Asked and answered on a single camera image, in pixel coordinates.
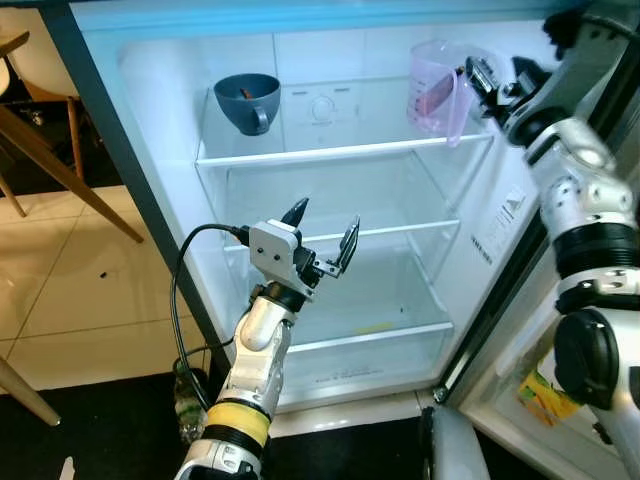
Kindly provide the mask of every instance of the refrigerator door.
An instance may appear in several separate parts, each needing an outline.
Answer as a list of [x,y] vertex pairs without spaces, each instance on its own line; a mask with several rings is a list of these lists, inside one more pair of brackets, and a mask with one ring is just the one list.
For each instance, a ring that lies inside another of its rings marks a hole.
[[626,480],[618,453],[593,428],[597,420],[587,407],[559,419],[518,395],[536,368],[557,387],[549,355],[560,318],[556,285],[553,252],[547,249],[452,390],[448,406],[550,478]]

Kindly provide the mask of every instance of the open refrigerator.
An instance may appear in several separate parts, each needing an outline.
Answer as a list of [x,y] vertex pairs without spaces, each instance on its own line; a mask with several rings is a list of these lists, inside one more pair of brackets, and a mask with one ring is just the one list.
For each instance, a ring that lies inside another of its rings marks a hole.
[[[309,197],[300,230],[327,258],[360,215],[349,270],[320,283],[292,330],[279,403],[287,411],[432,388],[450,369],[503,269],[521,254],[537,190],[522,149],[480,117],[477,102],[455,146],[408,121],[411,48],[432,39],[479,46],[505,78],[515,55],[553,69],[542,23],[574,5],[189,0],[75,3],[71,11],[178,245],[202,223],[252,225]],[[247,72],[282,85],[271,128],[255,137],[227,120],[212,91]],[[262,281],[247,249],[203,232],[186,263],[217,339],[230,338]],[[487,342],[494,357],[548,337],[555,273],[544,260],[538,270],[528,281],[539,283],[539,295],[520,293],[525,304],[535,300],[531,308],[506,315],[502,336]],[[503,361],[499,378],[488,377],[495,358],[481,360],[471,369],[477,385],[458,389],[455,400],[480,428],[551,476],[626,478],[588,414],[547,428],[516,400],[523,369],[538,358]],[[496,412],[521,428],[501,428],[490,420]]]

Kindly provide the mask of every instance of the yellow band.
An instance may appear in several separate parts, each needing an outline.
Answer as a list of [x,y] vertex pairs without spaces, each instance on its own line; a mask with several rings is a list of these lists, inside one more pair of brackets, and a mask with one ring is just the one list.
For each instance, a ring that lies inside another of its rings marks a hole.
[[224,402],[211,407],[207,415],[207,426],[226,425],[246,433],[262,447],[267,443],[267,432],[271,422],[258,410],[239,403]]

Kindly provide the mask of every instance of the tile floor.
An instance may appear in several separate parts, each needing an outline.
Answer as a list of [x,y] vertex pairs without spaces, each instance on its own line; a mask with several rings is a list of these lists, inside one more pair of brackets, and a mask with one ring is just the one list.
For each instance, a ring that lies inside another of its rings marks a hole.
[[[169,271],[125,187],[96,189],[145,237],[138,245],[69,192],[0,199],[0,355],[35,389],[167,372],[176,354]],[[186,343],[204,343],[179,300]],[[203,364],[204,357],[194,356]],[[272,436],[409,418],[407,392],[278,415]]]

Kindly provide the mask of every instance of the gray bowl handle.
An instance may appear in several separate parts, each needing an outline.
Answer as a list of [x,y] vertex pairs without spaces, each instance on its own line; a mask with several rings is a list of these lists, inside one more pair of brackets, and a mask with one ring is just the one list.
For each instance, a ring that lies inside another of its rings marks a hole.
[[258,126],[256,131],[258,133],[264,133],[269,129],[269,118],[267,117],[267,112],[264,111],[260,105],[253,107],[253,112],[256,115],[256,120],[258,121]]

